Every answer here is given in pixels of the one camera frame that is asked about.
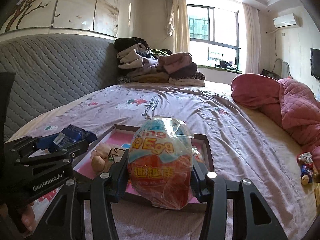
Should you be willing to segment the person left hand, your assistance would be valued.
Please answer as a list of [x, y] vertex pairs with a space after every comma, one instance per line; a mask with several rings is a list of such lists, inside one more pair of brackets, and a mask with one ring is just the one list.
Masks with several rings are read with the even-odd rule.
[[33, 211], [33, 205], [34, 202], [28, 204], [25, 208], [25, 211], [22, 213], [22, 223], [26, 227], [26, 229], [30, 232], [35, 230], [36, 228], [36, 220], [35, 220], [35, 214]]

